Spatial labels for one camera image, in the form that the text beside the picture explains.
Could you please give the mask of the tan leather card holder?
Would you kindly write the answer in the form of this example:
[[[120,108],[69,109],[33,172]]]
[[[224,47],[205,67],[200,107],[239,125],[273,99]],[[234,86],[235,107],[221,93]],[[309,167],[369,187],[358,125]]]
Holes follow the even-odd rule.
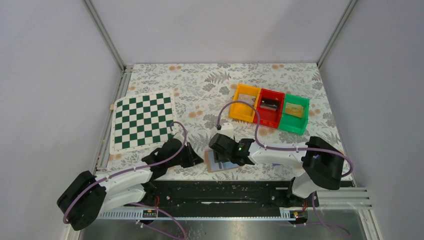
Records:
[[[204,163],[206,164],[207,171],[209,173],[240,168],[239,165],[232,163],[230,161],[214,163],[213,150],[211,150],[211,149],[205,151],[205,153],[204,153]]]

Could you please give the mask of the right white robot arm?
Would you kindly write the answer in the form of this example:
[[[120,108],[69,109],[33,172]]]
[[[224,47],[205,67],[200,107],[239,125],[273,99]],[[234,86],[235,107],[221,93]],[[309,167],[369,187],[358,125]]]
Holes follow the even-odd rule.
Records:
[[[255,139],[240,141],[217,133],[209,147],[225,161],[238,166],[278,164],[302,168],[303,173],[291,182],[288,195],[306,199],[318,190],[338,190],[343,177],[345,158],[323,139],[312,136],[307,142],[289,147],[266,145]]]

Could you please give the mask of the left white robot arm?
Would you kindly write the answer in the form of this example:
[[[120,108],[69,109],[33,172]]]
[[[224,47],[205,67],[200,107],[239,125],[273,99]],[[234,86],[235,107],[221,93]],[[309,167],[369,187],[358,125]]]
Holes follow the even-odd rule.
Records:
[[[164,176],[169,168],[190,168],[203,162],[190,143],[171,139],[143,157],[138,166],[111,174],[81,172],[56,204],[63,212],[63,222],[79,231],[109,210],[132,203],[157,204],[153,180]]]

